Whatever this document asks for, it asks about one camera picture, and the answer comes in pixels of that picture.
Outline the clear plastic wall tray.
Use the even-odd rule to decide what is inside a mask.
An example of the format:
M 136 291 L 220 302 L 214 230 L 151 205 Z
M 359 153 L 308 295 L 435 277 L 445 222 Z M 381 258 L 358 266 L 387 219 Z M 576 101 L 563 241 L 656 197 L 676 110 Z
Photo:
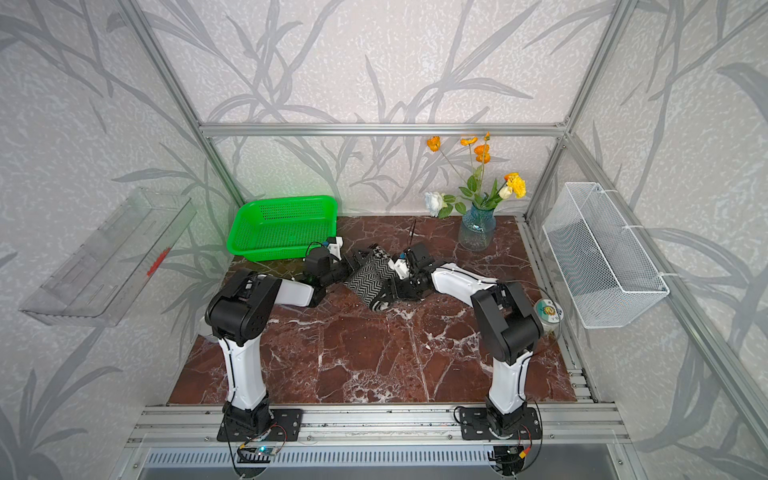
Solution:
M 135 189 L 20 311 L 49 326 L 116 326 L 196 213 L 188 196 Z

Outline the green plastic basket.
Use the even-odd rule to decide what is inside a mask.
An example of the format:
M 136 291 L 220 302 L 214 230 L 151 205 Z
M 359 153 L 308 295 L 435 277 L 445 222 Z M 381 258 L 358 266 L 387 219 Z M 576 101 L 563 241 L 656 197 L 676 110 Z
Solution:
M 251 262 L 302 258 L 336 235 L 338 204 L 327 195 L 252 201 L 235 215 L 227 248 Z

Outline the aluminium front rail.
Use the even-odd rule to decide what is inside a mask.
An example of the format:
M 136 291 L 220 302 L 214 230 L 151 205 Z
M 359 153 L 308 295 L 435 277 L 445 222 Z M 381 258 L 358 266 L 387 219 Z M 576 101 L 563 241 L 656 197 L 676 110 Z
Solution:
M 453 404 L 304 405 L 294 446 L 458 445 L 462 442 Z M 629 443 L 616 405 L 543 403 L 539 406 L 544 444 Z M 138 448 L 213 447 L 223 419 L 217 405 L 148 407 L 126 445 Z

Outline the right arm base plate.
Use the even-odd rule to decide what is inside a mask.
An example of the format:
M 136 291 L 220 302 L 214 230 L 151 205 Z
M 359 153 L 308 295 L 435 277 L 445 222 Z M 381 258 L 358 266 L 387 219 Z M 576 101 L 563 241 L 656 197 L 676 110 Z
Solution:
M 457 415 L 463 440 L 532 442 L 542 438 L 538 411 L 527 404 L 507 414 L 488 407 L 460 406 Z

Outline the small tin can right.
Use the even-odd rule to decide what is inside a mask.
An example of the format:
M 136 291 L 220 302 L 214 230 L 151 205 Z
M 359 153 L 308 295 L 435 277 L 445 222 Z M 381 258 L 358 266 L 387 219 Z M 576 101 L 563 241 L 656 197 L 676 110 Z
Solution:
M 564 312 L 559 304 L 550 299 L 539 299 L 534 304 L 534 312 L 546 333 L 557 335 L 564 320 Z

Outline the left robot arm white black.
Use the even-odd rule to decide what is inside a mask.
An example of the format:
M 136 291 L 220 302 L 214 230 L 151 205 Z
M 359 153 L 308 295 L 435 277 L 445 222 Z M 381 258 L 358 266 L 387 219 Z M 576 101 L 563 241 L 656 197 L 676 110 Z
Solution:
M 319 246 L 309 251 L 304 272 L 295 280 L 241 269 L 213 296 L 205 322 L 223 351 L 228 379 L 218 441 L 253 438 L 274 424 L 260 358 L 273 308 L 317 307 L 329 286 L 348 280 L 371 257 L 370 248 L 344 257 Z

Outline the blue glass vase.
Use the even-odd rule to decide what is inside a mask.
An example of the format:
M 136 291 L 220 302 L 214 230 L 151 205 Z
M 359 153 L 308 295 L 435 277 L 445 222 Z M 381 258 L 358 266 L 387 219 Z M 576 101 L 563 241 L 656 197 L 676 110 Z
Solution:
M 495 229 L 494 211 L 472 205 L 462 217 L 458 241 L 467 250 L 484 251 L 492 243 Z

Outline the red item in tray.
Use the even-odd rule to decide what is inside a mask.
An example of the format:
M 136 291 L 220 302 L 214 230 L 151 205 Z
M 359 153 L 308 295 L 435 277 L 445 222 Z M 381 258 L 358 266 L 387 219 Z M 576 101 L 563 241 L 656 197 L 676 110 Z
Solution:
M 154 275 L 154 273 L 159 269 L 159 267 L 161 266 L 161 264 L 163 263 L 163 261 L 165 260 L 165 258 L 167 257 L 167 255 L 169 254 L 170 251 L 171 251 L 171 248 L 164 249 L 158 255 L 158 257 L 154 260 L 154 262 L 150 266 L 149 270 L 147 271 L 147 276 L 149 278 L 151 278 Z

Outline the artificial flowers bouquet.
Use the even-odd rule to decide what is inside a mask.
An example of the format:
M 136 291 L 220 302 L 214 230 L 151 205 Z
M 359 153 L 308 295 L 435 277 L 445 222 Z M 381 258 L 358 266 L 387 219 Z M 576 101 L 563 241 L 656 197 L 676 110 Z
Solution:
M 453 212 L 464 215 L 471 207 L 477 210 L 493 211 L 505 200 L 526 197 L 527 183 L 517 172 L 506 174 L 502 180 L 494 178 L 491 188 L 484 188 L 487 176 L 486 166 L 492 160 L 490 138 L 491 134 L 486 133 L 482 140 L 478 137 L 460 139 L 460 145 L 468 149 L 470 159 L 476 161 L 479 166 L 466 177 L 464 184 L 459 187 L 458 195 L 439 192 L 425 194 L 425 204 L 430 216 L 446 218 Z

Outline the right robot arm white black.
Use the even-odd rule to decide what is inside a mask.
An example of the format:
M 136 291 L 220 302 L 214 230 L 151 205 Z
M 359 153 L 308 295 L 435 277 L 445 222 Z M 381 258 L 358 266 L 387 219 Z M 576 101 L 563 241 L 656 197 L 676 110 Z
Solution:
M 487 428 L 510 438 L 532 411 L 525 394 L 529 363 L 543 335 L 541 321 L 518 282 L 504 282 L 435 260 L 419 243 L 399 255 L 371 247 L 373 309 L 398 300 L 420 300 L 434 292 L 473 309 L 480 341 L 493 357 L 493 376 L 486 397 Z

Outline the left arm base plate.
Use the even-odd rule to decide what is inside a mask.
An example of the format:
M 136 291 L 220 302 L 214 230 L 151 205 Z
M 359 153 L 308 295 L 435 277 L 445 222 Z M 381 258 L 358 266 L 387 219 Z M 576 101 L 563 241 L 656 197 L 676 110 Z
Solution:
M 261 408 L 241 410 L 230 408 L 224 413 L 217 433 L 218 442 L 246 441 L 295 442 L 301 428 L 302 409 Z

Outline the left circuit board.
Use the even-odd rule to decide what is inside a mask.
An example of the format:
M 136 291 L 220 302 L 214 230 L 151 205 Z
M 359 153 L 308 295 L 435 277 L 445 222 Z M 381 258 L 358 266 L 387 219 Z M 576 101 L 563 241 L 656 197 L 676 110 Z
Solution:
M 236 450 L 236 457 L 241 464 L 268 464 L 276 459 L 281 450 L 281 446 L 243 444 Z

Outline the black white patterned scarf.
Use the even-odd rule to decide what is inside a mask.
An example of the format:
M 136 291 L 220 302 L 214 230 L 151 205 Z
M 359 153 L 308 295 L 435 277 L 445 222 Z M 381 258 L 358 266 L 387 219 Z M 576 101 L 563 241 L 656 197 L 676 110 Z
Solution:
M 372 311 L 387 309 L 396 299 L 399 277 L 391 266 L 391 256 L 377 244 L 353 255 L 357 269 L 345 286 Z

